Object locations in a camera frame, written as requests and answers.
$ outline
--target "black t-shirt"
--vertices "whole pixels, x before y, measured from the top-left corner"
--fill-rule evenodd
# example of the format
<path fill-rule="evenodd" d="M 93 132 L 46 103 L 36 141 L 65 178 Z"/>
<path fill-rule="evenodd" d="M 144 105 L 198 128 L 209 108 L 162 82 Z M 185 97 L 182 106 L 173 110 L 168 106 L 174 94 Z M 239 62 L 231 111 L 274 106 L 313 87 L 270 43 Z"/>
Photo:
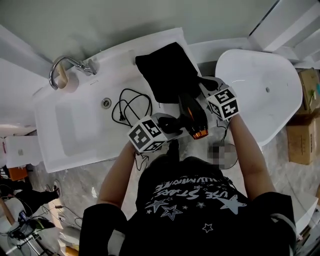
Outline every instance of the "black t-shirt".
<path fill-rule="evenodd" d="M 268 192 L 249 201 L 220 170 L 194 158 L 153 162 L 141 175 L 136 208 L 128 221 L 111 204 L 87 208 L 79 255 L 117 254 L 113 246 L 121 256 L 284 256 L 295 249 L 290 196 Z"/>

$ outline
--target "drain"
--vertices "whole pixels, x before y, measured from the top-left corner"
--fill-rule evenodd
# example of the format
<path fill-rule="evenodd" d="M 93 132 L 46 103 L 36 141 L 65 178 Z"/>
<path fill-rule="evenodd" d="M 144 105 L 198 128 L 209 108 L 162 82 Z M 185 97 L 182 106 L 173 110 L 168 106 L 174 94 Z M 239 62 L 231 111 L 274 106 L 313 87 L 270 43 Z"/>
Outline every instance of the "drain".
<path fill-rule="evenodd" d="M 104 98 L 102 101 L 101 101 L 101 107 L 105 110 L 107 110 L 108 108 L 111 107 L 111 99 L 109 98 Z"/>

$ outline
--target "black towel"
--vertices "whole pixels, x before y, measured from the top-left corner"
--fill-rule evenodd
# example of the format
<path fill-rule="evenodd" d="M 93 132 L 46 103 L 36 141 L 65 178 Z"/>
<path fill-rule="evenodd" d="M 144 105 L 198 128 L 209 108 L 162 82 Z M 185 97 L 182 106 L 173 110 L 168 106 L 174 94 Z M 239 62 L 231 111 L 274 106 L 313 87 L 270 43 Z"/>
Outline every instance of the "black towel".
<path fill-rule="evenodd" d="M 194 98 L 201 93 L 198 72 L 177 42 L 149 55 L 137 56 L 135 63 L 159 103 L 178 103 L 179 93 Z"/>

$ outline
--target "cardboard box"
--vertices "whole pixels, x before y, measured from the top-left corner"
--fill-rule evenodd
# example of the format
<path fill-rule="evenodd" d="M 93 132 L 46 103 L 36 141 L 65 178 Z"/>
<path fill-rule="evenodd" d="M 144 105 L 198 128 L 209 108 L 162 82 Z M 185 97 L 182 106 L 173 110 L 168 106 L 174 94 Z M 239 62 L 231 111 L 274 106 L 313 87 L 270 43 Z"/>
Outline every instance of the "cardboard box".
<path fill-rule="evenodd" d="M 314 68 L 300 71 L 299 78 L 302 85 L 303 99 L 297 115 L 311 114 L 320 107 L 320 74 Z"/>
<path fill-rule="evenodd" d="M 320 152 L 320 111 L 296 115 L 286 126 L 289 161 L 309 165 Z"/>

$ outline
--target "chrome faucet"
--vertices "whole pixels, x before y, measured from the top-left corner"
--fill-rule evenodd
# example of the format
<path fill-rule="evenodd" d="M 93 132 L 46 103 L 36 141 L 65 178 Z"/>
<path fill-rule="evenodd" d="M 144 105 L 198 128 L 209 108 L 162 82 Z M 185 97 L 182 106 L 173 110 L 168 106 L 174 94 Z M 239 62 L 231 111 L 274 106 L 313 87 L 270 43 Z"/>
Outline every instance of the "chrome faucet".
<path fill-rule="evenodd" d="M 59 62 L 61 61 L 67 61 L 69 63 L 71 63 L 72 65 L 75 66 L 75 68 L 83 73 L 85 73 L 87 76 L 91 76 L 91 75 L 96 75 L 97 71 L 94 67 L 94 62 L 89 59 L 87 63 L 83 62 L 83 61 L 76 61 L 75 59 L 62 55 L 60 57 L 58 57 L 52 64 L 50 73 L 49 73 L 49 83 L 51 85 L 51 87 L 55 90 L 58 89 L 58 85 L 54 80 L 54 72 L 55 69 L 57 67 L 57 65 L 59 64 Z"/>

